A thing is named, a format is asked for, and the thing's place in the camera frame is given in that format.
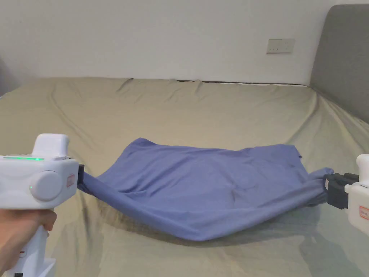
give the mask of wall socket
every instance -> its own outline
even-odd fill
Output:
[[[269,39],[267,54],[292,53],[295,45],[294,38]]]

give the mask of green led light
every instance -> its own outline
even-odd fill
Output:
[[[3,157],[3,159],[10,160],[31,160],[31,161],[43,161],[44,158],[27,158],[27,157]]]

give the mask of upholstered headboard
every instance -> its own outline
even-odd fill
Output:
[[[310,86],[369,122],[369,4],[330,9]]]

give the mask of mattress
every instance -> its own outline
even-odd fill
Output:
[[[100,175],[143,137],[238,150],[293,144],[311,172],[357,173],[369,125],[314,90],[106,78],[42,79],[0,100],[2,154],[29,153],[64,133],[69,154]],[[190,242],[133,221],[80,191],[56,208],[47,255],[56,276],[369,276],[369,238],[328,204],[300,208],[234,235]]]

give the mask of blue cloth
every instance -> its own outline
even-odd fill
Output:
[[[132,142],[80,190],[163,232],[209,240],[325,200],[325,168],[308,174],[294,146],[239,151]]]

